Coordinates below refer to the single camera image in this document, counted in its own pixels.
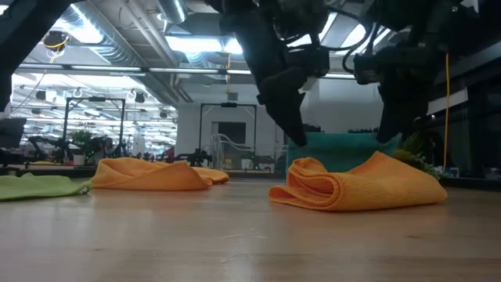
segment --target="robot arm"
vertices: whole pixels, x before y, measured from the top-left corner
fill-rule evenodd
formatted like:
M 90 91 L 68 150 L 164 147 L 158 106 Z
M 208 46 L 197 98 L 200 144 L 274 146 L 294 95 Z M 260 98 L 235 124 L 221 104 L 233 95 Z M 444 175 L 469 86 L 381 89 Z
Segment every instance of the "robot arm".
M 458 41 L 464 38 L 462 28 L 481 28 L 478 15 L 461 2 L 366 0 L 358 17 L 324 0 L 261 0 L 259 5 L 252 0 L 209 0 L 223 15 L 222 31 L 233 32 L 242 46 L 258 86 L 258 102 L 298 146 L 306 145 L 299 110 L 304 94 L 298 89 L 308 77 L 319 78 L 329 71 L 329 51 L 348 50 L 343 68 L 354 74 L 359 84 L 380 83 L 384 101 L 377 136 L 380 142 L 412 128 L 414 120 L 427 113 L 428 96 L 445 64 L 445 54 L 464 54 L 464 42 Z M 321 46 L 318 34 L 330 12 L 355 18 L 366 29 L 366 36 L 346 48 Z M 412 31 L 407 42 L 374 54 L 377 33 L 372 31 L 380 26 L 393 31 L 410 26 Z M 306 34 L 311 44 L 287 47 Z M 355 68 L 349 69 L 348 58 L 367 40 L 366 52 L 355 55 Z

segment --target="folded orange towel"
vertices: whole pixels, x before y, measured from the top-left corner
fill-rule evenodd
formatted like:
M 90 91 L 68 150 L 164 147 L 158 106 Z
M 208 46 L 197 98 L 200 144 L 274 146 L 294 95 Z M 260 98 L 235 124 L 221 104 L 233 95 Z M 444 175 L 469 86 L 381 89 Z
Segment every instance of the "folded orange towel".
M 329 173 L 313 158 L 296 160 L 287 186 L 269 191 L 271 201 L 320 211 L 363 211 L 445 201 L 447 192 L 420 170 L 376 152 L 346 173 Z
M 191 168 L 184 161 L 165 164 L 130 157 L 101 160 L 91 179 L 94 189 L 161 191 L 203 190 L 228 181 L 224 172 Z

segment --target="doorway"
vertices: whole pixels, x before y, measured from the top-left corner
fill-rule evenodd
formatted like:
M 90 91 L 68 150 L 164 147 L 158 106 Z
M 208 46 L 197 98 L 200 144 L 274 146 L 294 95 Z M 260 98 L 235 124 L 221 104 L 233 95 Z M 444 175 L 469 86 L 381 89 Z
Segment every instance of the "doorway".
M 245 144 L 247 138 L 247 124 L 245 122 L 213 122 L 212 132 L 224 134 L 235 144 Z M 241 169 L 245 151 L 223 143 L 224 166 L 226 169 Z

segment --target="wooden table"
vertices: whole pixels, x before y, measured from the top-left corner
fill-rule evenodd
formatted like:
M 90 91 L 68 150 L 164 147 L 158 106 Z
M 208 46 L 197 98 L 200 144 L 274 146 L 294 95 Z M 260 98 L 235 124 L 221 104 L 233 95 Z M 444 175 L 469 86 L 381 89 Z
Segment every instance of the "wooden table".
M 501 281 L 499 193 L 334 214 L 271 185 L 0 204 L 0 281 Z

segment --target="black cable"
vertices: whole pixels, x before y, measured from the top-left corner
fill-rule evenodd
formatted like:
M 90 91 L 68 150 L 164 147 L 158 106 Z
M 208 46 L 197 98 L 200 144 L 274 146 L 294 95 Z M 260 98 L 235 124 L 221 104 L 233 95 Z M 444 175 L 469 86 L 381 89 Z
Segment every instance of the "black cable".
M 334 51 L 334 52 L 337 52 L 337 51 L 346 51 L 346 50 L 353 50 L 353 51 L 355 51 L 358 47 L 360 47 L 360 45 L 362 45 L 367 40 L 367 38 L 369 38 L 370 32 L 371 32 L 372 29 L 369 28 L 368 25 L 362 24 L 360 22 L 360 18 L 357 15 L 355 15 L 353 13 L 350 13 L 350 12 L 346 12 L 346 11 L 344 11 L 342 9 L 338 9 L 338 8 L 332 7 L 332 6 L 329 6 L 327 8 L 328 8 L 329 11 L 331 11 L 333 13 L 337 13 L 338 15 L 342 15 L 342 16 L 347 16 L 347 17 L 349 17 L 349 18 L 351 18 L 353 20 L 356 20 L 366 30 L 366 34 L 364 35 L 364 37 L 362 38 L 362 40 L 360 40 L 359 42 L 355 43 L 354 45 L 346 46 L 346 47 L 328 47 L 328 46 L 326 46 L 326 48 L 329 49 L 329 51 Z
M 372 35 L 370 36 L 369 44 L 367 45 L 365 54 L 372 55 L 374 51 L 374 41 L 376 40 L 379 29 L 381 28 L 381 23 L 378 21 Z
M 361 40 L 359 43 L 357 43 L 357 44 L 353 45 L 353 46 L 351 47 L 351 49 L 349 49 L 349 51 L 348 51 L 348 52 L 346 53 L 346 55 L 344 55 L 344 57 L 343 57 L 343 70 L 344 70 L 344 71 L 346 71 L 346 72 L 348 72 L 349 74 L 353 74 L 353 73 L 355 73 L 352 69 L 350 69 L 350 68 L 346 65 L 346 63 L 348 62 L 348 58 L 349 58 L 349 56 L 350 56 L 350 55 L 351 55 L 351 54 L 352 54 L 352 53 L 353 53 L 356 49 L 358 49 L 358 48 L 359 48 L 359 47 L 360 47 L 360 46 L 361 46 L 361 45 L 362 45 L 362 44 L 363 44 L 363 43 L 367 40 L 367 38 L 369 38 L 369 36 L 370 36 L 370 34 L 371 34 L 371 32 L 372 32 L 372 29 L 371 29 L 371 28 L 369 28 L 368 26 L 364 26 L 364 27 L 366 28 L 366 34 L 364 35 L 364 37 L 362 38 L 362 40 Z

